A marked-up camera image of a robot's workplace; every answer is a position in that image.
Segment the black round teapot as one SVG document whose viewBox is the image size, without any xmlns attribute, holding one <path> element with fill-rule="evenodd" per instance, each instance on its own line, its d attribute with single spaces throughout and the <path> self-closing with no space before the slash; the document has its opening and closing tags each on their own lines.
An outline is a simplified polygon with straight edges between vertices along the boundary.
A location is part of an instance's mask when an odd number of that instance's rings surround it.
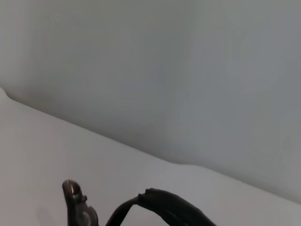
<svg viewBox="0 0 301 226">
<path fill-rule="evenodd" d="M 66 180 L 62 184 L 67 206 L 67 226 L 99 226 L 95 209 L 87 205 L 87 196 L 79 184 Z M 118 206 L 105 226 L 121 226 L 133 205 L 159 215 L 170 226 L 217 226 L 200 209 L 173 193 L 149 188 Z"/>
</svg>

